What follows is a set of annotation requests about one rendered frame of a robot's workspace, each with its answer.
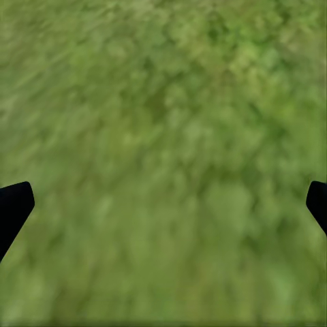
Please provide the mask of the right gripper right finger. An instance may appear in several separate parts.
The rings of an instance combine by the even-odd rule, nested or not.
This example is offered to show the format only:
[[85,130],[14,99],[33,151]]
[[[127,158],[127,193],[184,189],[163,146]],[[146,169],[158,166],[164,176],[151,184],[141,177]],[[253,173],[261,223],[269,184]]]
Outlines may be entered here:
[[311,183],[306,205],[327,234],[327,183],[318,181]]

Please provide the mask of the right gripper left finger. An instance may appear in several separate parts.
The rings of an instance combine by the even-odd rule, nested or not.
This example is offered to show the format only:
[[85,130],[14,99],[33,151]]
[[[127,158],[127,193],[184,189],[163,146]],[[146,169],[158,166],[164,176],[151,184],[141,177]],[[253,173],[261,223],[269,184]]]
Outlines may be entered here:
[[0,189],[0,262],[35,206],[28,181]]

